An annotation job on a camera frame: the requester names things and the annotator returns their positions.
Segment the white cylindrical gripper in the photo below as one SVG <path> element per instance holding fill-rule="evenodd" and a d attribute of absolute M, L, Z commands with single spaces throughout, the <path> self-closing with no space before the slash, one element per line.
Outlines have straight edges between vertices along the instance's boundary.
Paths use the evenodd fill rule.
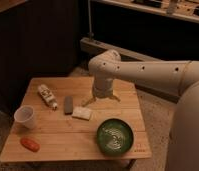
<path fill-rule="evenodd" d="M 94 97 L 96 98 L 107 98 L 109 96 L 111 96 L 113 94 L 113 91 L 112 90 L 102 90 L 102 89 L 98 89 L 96 88 L 95 86 L 92 86 L 92 94 Z M 95 98 L 94 97 L 89 97 L 89 98 L 86 98 L 84 99 L 82 102 L 81 102 L 81 106 L 82 107 L 85 107 L 91 103 L 93 103 L 95 101 Z M 116 95 L 112 95 L 110 97 L 110 99 L 113 99 L 113 100 L 116 100 L 118 102 L 120 102 L 121 100 L 119 99 L 118 96 Z"/>

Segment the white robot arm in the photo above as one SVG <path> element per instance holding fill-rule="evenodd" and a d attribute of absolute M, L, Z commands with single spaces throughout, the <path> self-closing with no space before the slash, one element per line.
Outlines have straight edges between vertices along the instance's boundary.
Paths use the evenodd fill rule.
<path fill-rule="evenodd" d="M 94 99 L 112 96 L 115 79 L 177 96 L 165 171 L 199 171 L 199 61 L 123 61 L 117 51 L 107 50 L 88 68 Z"/>

